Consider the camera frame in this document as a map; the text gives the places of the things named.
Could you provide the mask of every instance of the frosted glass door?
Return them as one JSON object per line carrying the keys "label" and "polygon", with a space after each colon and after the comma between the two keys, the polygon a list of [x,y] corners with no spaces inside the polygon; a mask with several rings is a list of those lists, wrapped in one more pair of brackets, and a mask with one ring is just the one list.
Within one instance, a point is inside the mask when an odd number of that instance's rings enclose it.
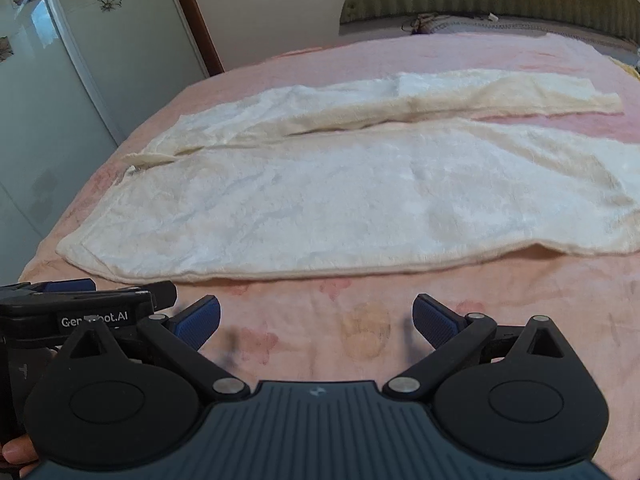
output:
{"label": "frosted glass door", "polygon": [[207,76],[174,0],[60,0],[60,6],[124,136]]}
{"label": "frosted glass door", "polygon": [[113,153],[44,0],[0,0],[0,285]]}

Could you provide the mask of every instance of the pink bedsheet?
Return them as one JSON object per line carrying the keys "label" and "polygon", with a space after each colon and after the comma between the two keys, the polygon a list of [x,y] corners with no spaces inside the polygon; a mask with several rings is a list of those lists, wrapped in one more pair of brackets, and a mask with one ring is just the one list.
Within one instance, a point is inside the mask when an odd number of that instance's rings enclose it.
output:
{"label": "pink bedsheet", "polygon": [[[187,88],[140,126],[84,186],[22,278],[35,282],[86,275],[56,255],[57,242],[82,222],[121,174],[120,156],[145,146],[181,114],[277,86],[324,86],[397,72],[465,68],[590,78],[597,89],[622,97],[625,114],[526,121],[640,142],[640,82],[591,47],[558,36],[413,36],[283,56]],[[95,281],[100,288],[116,286]],[[597,463],[614,478],[640,478],[640,259],[635,254],[574,258],[531,248],[478,266],[425,274],[267,283],[215,280],[180,286],[177,306],[204,294],[217,295],[222,325],[202,351],[251,384],[268,379],[383,382],[430,351],[412,328],[412,301],[420,292],[461,313],[485,312],[503,324],[550,315],[609,403],[610,423]]]}

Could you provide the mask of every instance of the human hand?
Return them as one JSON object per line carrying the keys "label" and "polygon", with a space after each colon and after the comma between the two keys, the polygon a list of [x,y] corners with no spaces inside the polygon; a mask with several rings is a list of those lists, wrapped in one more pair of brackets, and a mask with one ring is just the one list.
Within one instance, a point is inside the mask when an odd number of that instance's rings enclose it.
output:
{"label": "human hand", "polygon": [[2,446],[2,458],[4,460],[0,461],[0,472],[2,472],[2,468],[22,465],[20,478],[24,478],[27,473],[30,473],[38,465],[38,455],[33,448],[33,442],[31,442],[29,435],[19,436],[4,444]]}

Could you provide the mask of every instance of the round black disc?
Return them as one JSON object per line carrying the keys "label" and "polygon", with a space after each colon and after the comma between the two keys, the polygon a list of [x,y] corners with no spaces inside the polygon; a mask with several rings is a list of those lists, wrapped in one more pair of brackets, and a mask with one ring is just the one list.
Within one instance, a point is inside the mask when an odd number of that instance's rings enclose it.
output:
{"label": "round black disc", "polygon": [[578,367],[530,356],[466,368],[436,391],[433,410],[473,453],[515,466],[590,458],[608,422],[602,394]]}
{"label": "round black disc", "polygon": [[25,405],[26,429],[48,460],[85,470],[142,465],[196,422],[196,391],[164,368],[103,356],[69,364],[43,377]]}

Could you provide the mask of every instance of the wooden door frame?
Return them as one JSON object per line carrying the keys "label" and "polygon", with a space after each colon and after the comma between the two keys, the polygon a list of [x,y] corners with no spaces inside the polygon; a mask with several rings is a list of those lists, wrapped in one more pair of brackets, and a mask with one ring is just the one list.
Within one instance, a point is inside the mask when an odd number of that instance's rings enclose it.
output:
{"label": "wooden door frame", "polygon": [[182,12],[187,20],[193,39],[198,46],[202,60],[204,61],[210,76],[221,74],[225,71],[220,63],[220,58],[213,46],[207,25],[204,22],[200,8],[196,0],[178,0],[182,7]]}

